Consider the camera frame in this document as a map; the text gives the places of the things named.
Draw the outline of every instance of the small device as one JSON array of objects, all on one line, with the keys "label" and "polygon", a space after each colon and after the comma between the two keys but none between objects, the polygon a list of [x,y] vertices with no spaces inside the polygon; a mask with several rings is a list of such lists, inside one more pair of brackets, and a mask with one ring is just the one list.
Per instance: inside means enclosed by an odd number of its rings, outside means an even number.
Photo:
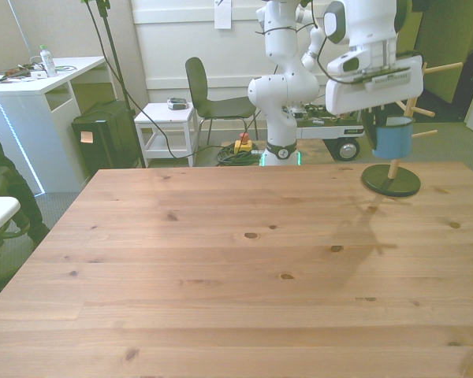
[{"label": "small device", "polygon": [[189,107],[189,104],[185,98],[169,98],[166,100],[166,103],[171,110],[181,110],[187,109]]},{"label": "small device", "polygon": [[45,72],[44,70],[33,70],[30,71],[30,76],[34,79],[46,79],[47,72]]},{"label": "small device", "polygon": [[233,153],[238,154],[243,151],[252,151],[252,141],[249,139],[249,134],[247,132],[242,132],[240,134],[240,139],[235,141],[235,148]]}]

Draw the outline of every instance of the white wall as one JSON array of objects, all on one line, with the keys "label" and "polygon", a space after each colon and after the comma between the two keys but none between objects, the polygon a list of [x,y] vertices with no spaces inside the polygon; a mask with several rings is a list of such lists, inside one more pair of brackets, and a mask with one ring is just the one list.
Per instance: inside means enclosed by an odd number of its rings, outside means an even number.
[{"label": "white wall", "polygon": [[5,0],[0,0],[0,71],[28,63],[30,55],[24,44],[13,12]]},{"label": "white wall", "polygon": [[[315,15],[320,17],[330,1],[315,3]],[[254,77],[273,73],[275,66],[265,56],[264,36],[255,33],[261,31],[255,11],[264,5],[261,0],[233,0],[232,29],[216,30],[213,0],[132,0],[151,102],[190,98],[184,68],[190,57],[204,63],[211,99],[245,96]],[[303,55],[309,36],[303,30],[298,37]],[[328,42],[321,62],[326,66],[346,50]],[[321,84],[326,83],[319,68],[314,73]]]},{"label": "white wall", "polygon": [[[46,45],[54,57],[101,56],[87,6],[80,0],[10,0],[32,55]],[[4,7],[7,1],[0,0]],[[114,62],[96,2],[90,2],[102,34],[106,54]],[[109,24],[128,92],[140,106],[148,103],[142,58],[129,0],[110,0]],[[117,93],[121,89],[117,81]]]}]

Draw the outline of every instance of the green chair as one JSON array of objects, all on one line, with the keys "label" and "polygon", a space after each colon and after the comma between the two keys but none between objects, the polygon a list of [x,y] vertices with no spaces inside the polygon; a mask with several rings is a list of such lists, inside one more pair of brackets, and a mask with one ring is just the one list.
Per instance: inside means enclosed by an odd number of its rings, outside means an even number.
[{"label": "green chair", "polygon": [[252,116],[254,122],[255,138],[258,139],[258,126],[255,122],[255,106],[248,97],[229,98],[227,100],[211,101],[208,96],[207,74],[202,61],[197,57],[191,57],[186,61],[186,73],[188,75],[189,90],[191,92],[192,103],[202,117],[199,124],[201,131],[203,122],[210,121],[208,129],[207,144],[210,140],[213,120],[242,120],[244,130],[248,130],[246,118]]}]

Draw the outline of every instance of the paper sign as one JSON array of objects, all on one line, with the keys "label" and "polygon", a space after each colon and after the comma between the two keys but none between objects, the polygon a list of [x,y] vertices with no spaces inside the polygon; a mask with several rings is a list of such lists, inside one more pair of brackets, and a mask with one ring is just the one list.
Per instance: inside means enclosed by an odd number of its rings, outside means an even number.
[{"label": "paper sign", "polygon": [[93,143],[93,133],[92,132],[80,132],[80,142],[81,143]]},{"label": "paper sign", "polygon": [[231,29],[231,0],[214,0],[214,26]]}]

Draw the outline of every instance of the blue cup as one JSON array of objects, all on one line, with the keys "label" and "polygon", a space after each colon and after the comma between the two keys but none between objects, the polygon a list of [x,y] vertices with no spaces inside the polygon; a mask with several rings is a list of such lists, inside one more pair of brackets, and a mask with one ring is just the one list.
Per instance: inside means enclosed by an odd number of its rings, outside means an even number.
[{"label": "blue cup", "polygon": [[377,148],[373,155],[381,159],[401,159],[412,152],[413,118],[388,117],[385,126],[376,126]]}]

